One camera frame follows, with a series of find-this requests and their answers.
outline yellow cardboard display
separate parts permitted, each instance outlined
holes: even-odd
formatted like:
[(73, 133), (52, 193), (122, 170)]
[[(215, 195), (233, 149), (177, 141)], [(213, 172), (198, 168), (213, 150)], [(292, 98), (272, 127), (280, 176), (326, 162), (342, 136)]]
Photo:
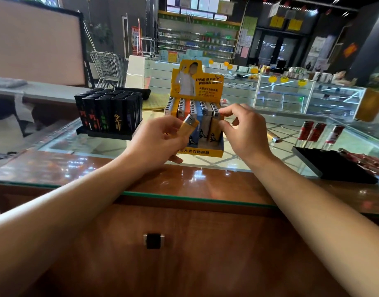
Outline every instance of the yellow cardboard display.
[[(179, 69), (172, 70), (171, 96), (174, 98), (212, 102), (219, 107), (223, 87), (224, 76), (204, 73), (200, 60), (183, 59)], [(205, 147), (202, 145), (198, 145), (198, 147), (187, 146), (178, 153), (222, 157), (224, 154), (223, 136), (221, 135), (218, 145), (212, 148), (210, 146)]]

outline wooden counter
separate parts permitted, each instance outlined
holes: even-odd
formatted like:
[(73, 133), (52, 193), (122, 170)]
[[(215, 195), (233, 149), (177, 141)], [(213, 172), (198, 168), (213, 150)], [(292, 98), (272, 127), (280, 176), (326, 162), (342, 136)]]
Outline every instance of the wooden counter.
[[(0, 212), (109, 160), (30, 149), (0, 168)], [(312, 181), (379, 224), (378, 186)], [(162, 249), (146, 249), (146, 233), (164, 234)], [(169, 164), (94, 219), (28, 294), (35, 292), (348, 296), (252, 173)]]

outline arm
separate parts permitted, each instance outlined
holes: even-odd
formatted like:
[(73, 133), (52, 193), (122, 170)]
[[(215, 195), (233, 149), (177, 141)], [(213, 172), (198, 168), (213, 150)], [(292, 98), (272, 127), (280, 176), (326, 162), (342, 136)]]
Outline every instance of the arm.
[(237, 129), (220, 121), (232, 149), (335, 279), (352, 296), (379, 296), (379, 227), (276, 158), (261, 115), (238, 104), (220, 112), (236, 115)]
[(100, 169), (0, 215), (0, 296), (16, 296), (49, 268), (93, 218), (143, 174), (168, 159), (187, 139), (167, 139), (181, 121), (148, 121), (131, 145)]

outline yellow price tag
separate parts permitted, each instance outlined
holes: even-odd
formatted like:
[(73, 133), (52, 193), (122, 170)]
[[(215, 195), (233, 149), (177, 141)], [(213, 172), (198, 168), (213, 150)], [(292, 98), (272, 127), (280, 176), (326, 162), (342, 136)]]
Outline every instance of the yellow price tag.
[(303, 80), (303, 79), (302, 79), (302, 80), (299, 80), (299, 81), (298, 81), (298, 85), (299, 85), (299, 86), (305, 86), (305, 85), (306, 85), (306, 80)]
[(268, 81), (269, 81), (270, 83), (274, 83), (274, 82), (277, 81), (277, 78), (276, 78), (276, 76), (271, 76), (271, 77), (268, 78)]

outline ceiling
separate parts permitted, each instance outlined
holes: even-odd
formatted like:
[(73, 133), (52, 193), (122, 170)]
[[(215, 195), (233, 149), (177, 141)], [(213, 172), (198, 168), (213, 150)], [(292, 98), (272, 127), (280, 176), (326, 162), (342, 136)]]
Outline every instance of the ceiling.
[[(279, 0), (268, 0), (268, 2), (277, 2)], [(306, 5), (308, 9), (319, 9), (320, 11), (326, 11), (329, 9), (329, 7), (325, 6), (320, 6), (320, 5), (315, 5), (315, 4), (306, 4), (303, 2), (298, 2), (298, 1), (291, 1), (287, 0), (290, 2), (291, 6), (296, 6), (296, 7), (302, 7), (303, 5)], [(307, 1), (313, 1), (313, 2), (319, 2), (319, 3), (324, 3), (324, 4), (332, 4), (334, 0), (307, 0)], [(348, 8), (354, 8), (354, 9), (360, 9), (361, 7), (378, 2), (379, 0), (340, 0), (337, 2), (335, 5), (338, 6), (343, 6), (343, 7), (348, 7)]]

